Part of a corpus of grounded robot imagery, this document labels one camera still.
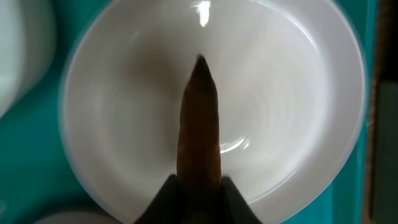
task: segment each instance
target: teal tray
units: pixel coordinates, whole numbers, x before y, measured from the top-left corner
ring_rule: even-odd
[[[93,203],[63,153],[59,124],[62,72],[75,42],[109,0],[54,0],[58,25],[55,58],[45,78],[0,119],[0,224],[39,217],[52,202]],[[372,70],[376,0],[339,0],[356,29]],[[337,178],[310,205],[287,220],[294,223],[361,223],[366,122]]]

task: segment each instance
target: teal surface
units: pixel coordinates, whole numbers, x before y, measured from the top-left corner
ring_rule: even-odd
[[[55,198],[88,198],[69,168],[58,126],[60,80],[70,51],[109,0],[54,0],[58,44],[44,79],[0,119],[0,224],[43,213]],[[371,71],[376,0],[339,0],[354,25]],[[343,170],[294,223],[361,222],[366,125]]]

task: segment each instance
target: white bowl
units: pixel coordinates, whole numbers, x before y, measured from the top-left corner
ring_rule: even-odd
[[[364,67],[331,1],[115,1],[71,62],[69,161],[110,214],[133,222],[175,172],[182,92],[198,53],[218,88],[222,171],[264,223],[334,179],[358,137]]]
[[[49,0],[0,1],[0,117],[40,80],[54,50]]]

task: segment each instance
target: brown food item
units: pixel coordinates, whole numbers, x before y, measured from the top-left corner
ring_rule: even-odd
[[[196,204],[213,200],[220,189],[217,89],[201,55],[182,99],[177,177],[187,200]]]

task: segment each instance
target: pointed tip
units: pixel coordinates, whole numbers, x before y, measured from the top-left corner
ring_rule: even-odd
[[[210,69],[207,65],[206,59],[204,58],[204,56],[202,56],[202,54],[199,54],[197,57],[197,63],[195,65],[195,68],[193,69],[192,77],[211,79]]]

